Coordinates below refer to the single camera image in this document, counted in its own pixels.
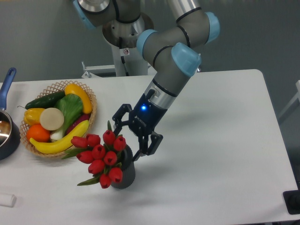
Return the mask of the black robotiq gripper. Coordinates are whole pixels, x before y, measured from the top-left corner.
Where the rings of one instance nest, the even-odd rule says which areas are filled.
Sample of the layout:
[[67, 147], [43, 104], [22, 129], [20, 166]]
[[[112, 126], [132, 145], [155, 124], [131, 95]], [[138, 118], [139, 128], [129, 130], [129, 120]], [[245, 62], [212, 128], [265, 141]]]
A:
[[[145, 94], [132, 109], [130, 104], [122, 104], [112, 116], [114, 121], [114, 134], [119, 135], [124, 126], [138, 136], [139, 150], [133, 156], [132, 161], [140, 157], [153, 155], [163, 140], [163, 136], [154, 132], [156, 125], [160, 122], [167, 109], [159, 108], [151, 103]], [[123, 121], [123, 116], [129, 113], [128, 120]]]

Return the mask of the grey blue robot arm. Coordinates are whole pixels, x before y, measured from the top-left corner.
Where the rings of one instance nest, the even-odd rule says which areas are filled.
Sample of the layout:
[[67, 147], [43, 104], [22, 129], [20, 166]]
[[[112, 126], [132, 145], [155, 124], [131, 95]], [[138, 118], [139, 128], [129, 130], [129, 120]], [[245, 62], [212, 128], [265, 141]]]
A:
[[138, 137], [139, 150], [133, 160], [154, 154], [163, 139], [155, 126], [198, 70], [201, 57], [195, 47], [219, 36], [218, 18], [204, 12], [197, 0], [170, 0], [176, 27], [157, 32], [138, 0], [74, 0], [73, 5], [86, 27], [102, 26], [108, 43], [118, 49], [135, 48], [155, 69], [137, 104], [122, 105], [112, 118], [115, 134], [128, 126]]

